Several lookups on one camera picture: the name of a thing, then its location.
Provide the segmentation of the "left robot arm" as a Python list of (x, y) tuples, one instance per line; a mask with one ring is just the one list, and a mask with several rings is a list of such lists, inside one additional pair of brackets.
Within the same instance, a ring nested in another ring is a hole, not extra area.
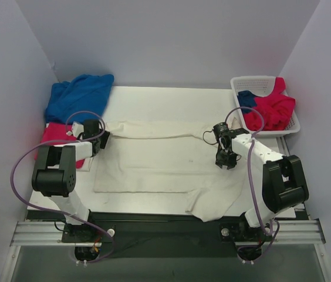
[(88, 242), (95, 238), (97, 228), (75, 190), (77, 162), (95, 157), (105, 148), (110, 133), (104, 122), (88, 119), (67, 126), (66, 136), (65, 141), (44, 143), (38, 149), (32, 188), (65, 212), (66, 231)]

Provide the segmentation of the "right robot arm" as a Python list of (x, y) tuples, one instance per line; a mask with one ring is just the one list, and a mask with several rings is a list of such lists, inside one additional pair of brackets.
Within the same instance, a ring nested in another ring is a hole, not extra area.
[[(238, 225), (240, 237), (252, 239), (258, 234), (259, 227), (264, 229), (279, 213), (309, 199), (299, 157), (278, 153), (256, 140), (247, 130), (229, 129), (224, 122), (215, 125), (212, 132), (218, 145), (215, 157), (218, 167), (231, 170), (240, 156), (246, 159), (254, 207), (244, 213), (244, 221)], [(261, 200), (256, 198), (252, 166), (262, 170)]]

